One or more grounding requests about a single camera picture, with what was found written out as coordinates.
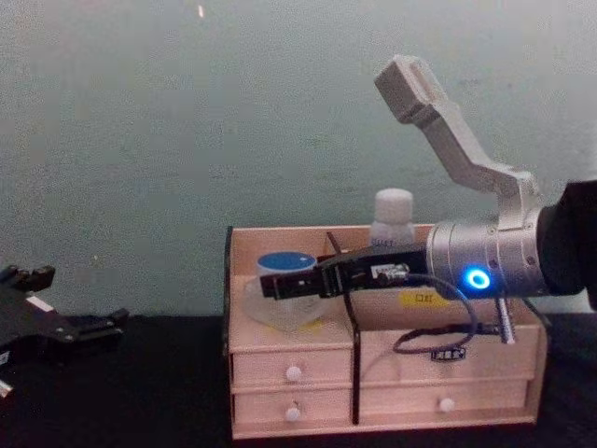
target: wooden box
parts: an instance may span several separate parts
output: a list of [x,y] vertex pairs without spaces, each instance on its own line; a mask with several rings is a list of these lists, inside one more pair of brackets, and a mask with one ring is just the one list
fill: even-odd
[[[417,226],[416,238],[430,226]],[[230,229],[226,253],[224,356],[229,363],[233,439],[425,427],[533,423],[547,353],[542,320],[514,300],[517,343],[476,336],[464,359],[397,355],[411,329],[466,323],[462,304],[405,306],[404,290],[357,291],[329,300],[327,313],[294,332],[257,323],[242,309],[243,287],[264,254],[335,253],[367,245],[368,226]],[[492,301],[474,301],[479,321],[495,322]],[[462,335],[423,336],[420,346]]]

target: white drawer knob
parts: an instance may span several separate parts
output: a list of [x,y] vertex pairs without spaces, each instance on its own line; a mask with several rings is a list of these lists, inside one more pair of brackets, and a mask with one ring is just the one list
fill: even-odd
[[454,410],[456,403],[453,399],[441,399],[439,401],[439,410],[443,413],[449,413]]
[[286,380],[290,381],[291,383],[295,383],[300,380],[300,375],[302,375],[302,371],[297,366],[291,366],[286,371]]
[[297,406],[286,410],[286,422],[296,422],[300,419],[300,409]]

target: white sticker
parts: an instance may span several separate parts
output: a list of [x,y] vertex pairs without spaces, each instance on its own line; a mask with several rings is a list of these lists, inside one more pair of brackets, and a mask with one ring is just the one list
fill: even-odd
[[0,366],[6,364],[8,362],[8,358],[10,357],[10,352],[4,352],[0,354]]
[[27,301],[29,303],[31,303],[32,305],[35,305],[37,308],[39,308],[41,311],[45,311],[46,313],[48,311],[54,311],[54,308],[51,305],[48,305],[47,303],[45,303],[44,301],[42,301],[41,299],[37,298],[36,296],[31,296],[27,298]]
[[377,278],[380,273],[385,273],[395,267],[395,264],[378,264],[377,266],[371,266],[371,275],[373,278]]

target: black cable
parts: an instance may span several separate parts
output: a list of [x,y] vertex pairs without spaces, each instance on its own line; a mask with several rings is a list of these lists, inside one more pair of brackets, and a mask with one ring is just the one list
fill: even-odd
[[465,306],[466,310],[468,311],[468,315],[470,316],[470,323],[469,323],[469,327],[468,327],[468,333],[466,334],[466,336],[456,343],[449,343],[446,345],[438,345],[435,347],[400,348],[400,345],[402,345],[402,343],[405,343],[406,341],[410,341],[418,336],[423,335],[423,333],[422,333],[423,330],[420,330],[420,329],[410,331],[407,334],[400,337],[400,339],[398,339],[394,343],[394,346],[392,347],[392,350],[394,351],[394,353],[398,353],[400,355],[419,355],[421,353],[431,353],[431,352],[453,350],[454,348],[458,348],[461,345],[468,343],[471,339],[473,339],[473,337],[475,337],[475,334],[477,334],[477,326],[478,326],[479,320],[477,318],[477,314],[475,313],[475,310],[473,309],[472,305],[470,304],[465,293],[463,293],[460,289],[458,289],[454,285],[452,285],[440,278],[437,278],[434,275],[427,275],[424,273],[406,273],[405,275],[406,275],[405,276],[406,282],[408,282],[409,279],[423,280],[425,282],[431,281],[431,282],[435,282],[436,284],[439,284],[439,285],[446,287],[447,289],[450,289],[451,291],[455,292],[458,299],[462,302],[462,304]]

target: green wall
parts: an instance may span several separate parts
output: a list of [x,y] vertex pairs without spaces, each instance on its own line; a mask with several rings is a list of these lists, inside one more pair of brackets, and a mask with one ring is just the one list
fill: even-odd
[[596,7],[563,3],[7,0],[0,259],[57,266],[64,313],[212,315],[228,225],[369,223],[386,187],[418,222],[491,213],[376,92],[398,52],[553,202],[594,134]]

